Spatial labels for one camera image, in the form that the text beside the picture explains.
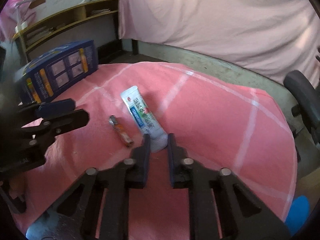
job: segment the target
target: metal screw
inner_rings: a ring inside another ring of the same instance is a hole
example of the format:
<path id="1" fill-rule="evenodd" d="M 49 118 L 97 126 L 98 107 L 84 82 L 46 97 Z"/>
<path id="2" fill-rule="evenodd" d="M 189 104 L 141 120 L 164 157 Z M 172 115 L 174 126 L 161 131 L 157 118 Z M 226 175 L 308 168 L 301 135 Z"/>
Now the metal screw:
<path id="1" fill-rule="evenodd" d="M 30 142 L 29 142 L 29 145 L 30 146 L 33 146 L 33 145 L 35 145 L 37 143 L 37 140 L 31 140 Z"/>
<path id="2" fill-rule="evenodd" d="M 232 173 L 232 171 L 228 168 L 223 168 L 220 170 L 220 174 L 222 176 L 229 176 Z"/>
<path id="3" fill-rule="evenodd" d="M 95 175 L 97 173 L 97 170 L 95 168 L 89 168 L 85 171 L 86 174 L 92 176 Z"/>
<path id="4" fill-rule="evenodd" d="M 131 158 L 128 158 L 128 159 L 125 159 L 125 160 L 123 161 L 123 163 L 124 163 L 125 165 L 132 165 L 132 164 L 135 164 L 135 163 L 136 163 L 136 160 L 131 159 Z"/>
<path id="5" fill-rule="evenodd" d="M 185 165 L 191 165 L 193 163 L 193 159 L 191 158 L 185 158 L 182 160 L 182 164 L 185 164 Z"/>

